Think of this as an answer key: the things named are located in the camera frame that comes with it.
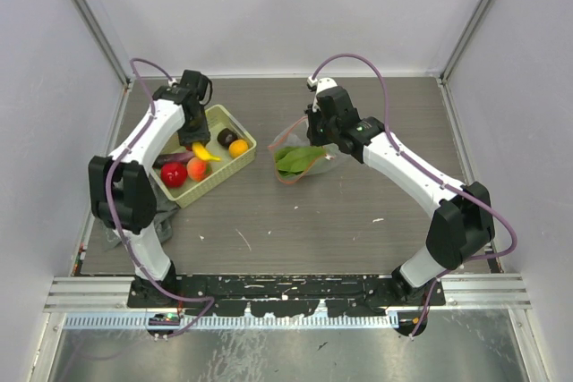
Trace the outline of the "yellow toy banana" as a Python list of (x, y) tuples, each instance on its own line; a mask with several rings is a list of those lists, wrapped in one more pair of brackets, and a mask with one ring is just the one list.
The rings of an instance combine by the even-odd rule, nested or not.
[(205, 161), (205, 162), (210, 162), (210, 161), (220, 162), (221, 161), (220, 157), (212, 155), (206, 149), (206, 147), (201, 142), (198, 142), (198, 141), (195, 141), (192, 143), (192, 152), (201, 161)]

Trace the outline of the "green toy lettuce leaf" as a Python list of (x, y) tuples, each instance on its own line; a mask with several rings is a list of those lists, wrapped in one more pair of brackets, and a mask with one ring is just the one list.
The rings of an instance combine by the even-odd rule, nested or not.
[(283, 177), (302, 174), (316, 160), (325, 157), (326, 150), (322, 147), (283, 147), (274, 154), (275, 167)]

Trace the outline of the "red toy apple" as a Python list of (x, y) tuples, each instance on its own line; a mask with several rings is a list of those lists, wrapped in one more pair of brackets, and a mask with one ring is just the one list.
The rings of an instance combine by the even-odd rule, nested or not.
[(160, 178), (167, 188), (174, 189), (184, 185), (188, 174), (184, 164), (171, 162), (161, 167)]

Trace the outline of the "clear zip bag orange zipper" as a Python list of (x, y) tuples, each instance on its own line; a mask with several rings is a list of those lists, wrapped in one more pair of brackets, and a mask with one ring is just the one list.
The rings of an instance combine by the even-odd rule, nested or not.
[(304, 177), (325, 174), (348, 160), (335, 144), (313, 146), (307, 137), (306, 116), (283, 130), (269, 145), (277, 179), (294, 184)]

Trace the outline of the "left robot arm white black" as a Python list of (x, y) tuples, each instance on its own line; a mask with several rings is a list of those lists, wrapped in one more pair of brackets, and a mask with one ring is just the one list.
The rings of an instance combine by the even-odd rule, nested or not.
[(211, 80), (185, 70), (179, 81), (171, 80), (153, 93), (147, 113), (123, 143), (88, 165), (91, 212), (119, 237), (137, 279), (159, 307), (190, 299), (179, 296), (175, 265), (154, 226), (157, 200), (150, 172), (173, 135), (184, 147), (210, 141), (205, 105), (211, 96)]

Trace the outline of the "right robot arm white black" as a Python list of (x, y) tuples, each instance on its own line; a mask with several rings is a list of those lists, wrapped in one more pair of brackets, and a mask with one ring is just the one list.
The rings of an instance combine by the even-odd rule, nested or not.
[(362, 118), (348, 92), (333, 80), (322, 80), (309, 89), (314, 94), (305, 110), (310, 143), (333, 144), (385, 175), (431, 219), (422, 248), (391, 274), (396, 300), (414, 304), (434, 277), (457, 269), (494, 238), (493, 216), (487, 211), (490, 194), (480, 183), (465, 185), (440, 172), (378, 119)]

